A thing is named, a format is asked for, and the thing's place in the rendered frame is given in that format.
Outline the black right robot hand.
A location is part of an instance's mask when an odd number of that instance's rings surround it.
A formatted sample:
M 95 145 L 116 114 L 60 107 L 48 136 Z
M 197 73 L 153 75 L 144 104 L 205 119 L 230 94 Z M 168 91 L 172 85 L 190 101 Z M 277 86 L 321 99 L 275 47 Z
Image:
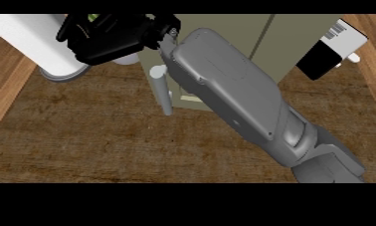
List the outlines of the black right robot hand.
M 100 14 L 94 21 L 87 14 L 69 14 L 56 35 L 76 60 L 95 66 L 144 48 L 156 50 L 171 30 L 181 29 L 181 21 L 174 14 Z

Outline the brown wooden side panel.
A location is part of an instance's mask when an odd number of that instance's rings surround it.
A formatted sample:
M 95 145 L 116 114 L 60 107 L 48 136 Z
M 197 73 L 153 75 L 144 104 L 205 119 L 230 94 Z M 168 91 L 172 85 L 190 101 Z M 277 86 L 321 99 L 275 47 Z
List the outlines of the brown wooden side panel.
M 14 102 L 36 65 L 0 38 L 0 120 Z

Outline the white and black box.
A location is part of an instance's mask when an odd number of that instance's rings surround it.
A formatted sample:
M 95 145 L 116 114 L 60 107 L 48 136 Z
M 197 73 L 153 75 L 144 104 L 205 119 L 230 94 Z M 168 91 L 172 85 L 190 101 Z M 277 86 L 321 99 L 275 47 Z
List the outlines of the white and black box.
M 297 69 L 311 80 L 318 80 L 343 60 L 359 62 L 355 51 L 365 43 L 367 36 L 339 19 L 296 63 Z

